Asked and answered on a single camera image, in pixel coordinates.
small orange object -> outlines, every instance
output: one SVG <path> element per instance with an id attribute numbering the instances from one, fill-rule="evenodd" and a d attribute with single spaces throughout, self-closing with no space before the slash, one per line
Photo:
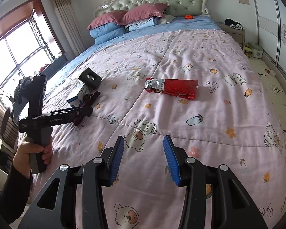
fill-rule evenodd
<path id="1" fill-rule="evenodd" d="M 187 20 L 192 20 L 192 19 L 194 19 L 194 16 L 186 15 L 186 16 L 184 16 L 184 18 L 187 19 Z"/>

white wall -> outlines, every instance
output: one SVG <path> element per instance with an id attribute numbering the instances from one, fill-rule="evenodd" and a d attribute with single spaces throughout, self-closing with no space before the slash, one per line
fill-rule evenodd
<path id="1" fill-rule="evenodd" d="M 257 43 L 257 19 L 254 0 L 250 5 L 239 3 L 239 0 L 208 0 L 206 6 L 211 18 L 224 22 L 227 18 L 240 22 L 245 29 L 245 42 Z"/>
<path id="2" fill-rule="evenodd" d="M 72 0 L 72 6 L 78 19 L 79 27 L 87 46 L 93 43 L 87 30 L 88 24 L 94 19 L 97 6 L 105 0 Z M 245 41 L 257 43 L 257 23 L 254 0 L 249 0 L 250 5 L 241 4 L 238 0 L 208 0 L 207 8 L 212 19 L 224 22 L 227 18 L 240 22 L 245 28 Z"/>
<path id="3" fill-rule="evenodd" d="M 7 12 L 11 11 L 13 8 L 17 7 L 18 5 L 26 2 L 28 0 L 5 0 L 2 5 L 0 6 L 0 17 L 5 15 Z M 66 52 L 66 58 L 70 61 L 74 59 L 75 55 L 66 39 L 66 36 L 58 22 L 58 19 L 55 15 L 54 8 L 52 7 L 50 0 L 41 0 L 44 10 L 49 18 L 49 21 L 56 33 L 58 40 L 63 46 L 63 49 Z"/>

human hand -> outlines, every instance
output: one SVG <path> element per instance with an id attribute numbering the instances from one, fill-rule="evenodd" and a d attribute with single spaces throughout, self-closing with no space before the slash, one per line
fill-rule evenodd
<path id="1" fill-rule="evenodd" d="M 30 178 L 31 164 L 29 153 L 39 153 L 42 152 L 42 159 L 44 164 L 51 163 L 51 158 L 53 155 L 53 138 L 50 137 L 49 144 L 45 147 L 27 142 L 25 137 L 18 143 L 18 149 L 13 159 L 14 168 L 23 174 L 26 178 Z"/>

red snack bag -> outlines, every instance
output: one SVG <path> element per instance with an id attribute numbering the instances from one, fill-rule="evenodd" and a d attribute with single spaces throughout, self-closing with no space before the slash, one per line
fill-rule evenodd
<path id="1" fill-rule="evenodd" d="M 146 78 L 147 92 L 174 95 L 185 99 L 194 99 L 198 86 L 197 80 Z"/>
<path id="2" fill-rule="evenodd" d="M 186 16 L 184 16 L 184 18 L 185 18 L 186 20 L 192 20 L 192 19 L 194 19 L 194 16 L 192 16 L 192 15 L 186 15 Z"/>

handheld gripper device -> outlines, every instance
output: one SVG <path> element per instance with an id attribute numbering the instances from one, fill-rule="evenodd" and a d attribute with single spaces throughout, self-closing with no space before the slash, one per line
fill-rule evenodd
<path id="1" fill-rule="evenodd" d="M 41 146 L 47 146 L 53 131 L 52 126 L 74 122 L 76 118 L 90 116 L 92 107 L 75 107 L 51 111 L 42 114 L 43 98 L 46 90 L 46 75 L 35 76 L 29 86 L 28 116 L 19 121 L 19 132 L 27 133 L 27 141 Z M 42 152 L 30 153 L 32 173 L 37 174 L 46 170 L 41 158 Z"/>
<path id="2" fill-rule="evenodd" d="M 63 164 L 49 178 L 21 220 L 18 229 L 74 229 L 76 186 L 82 184 L 83 228 L 108 229 L 102 186 L 116 180 L 124 152 L 118 136 L 114 147 L 105 148 L 82 166 Z"/>
<path id="3" fill-rule="evenodd" d="M 164 137 L 163 148 L 173 181 L 186 187 L 179 229 L 204 229 L 206 184 L 212 188 L 211 229 L 267 229 L 254 201 L 228 166 L 205 166 L 188 157 L 183 148 L 174 146 L 170 135 Z"/>

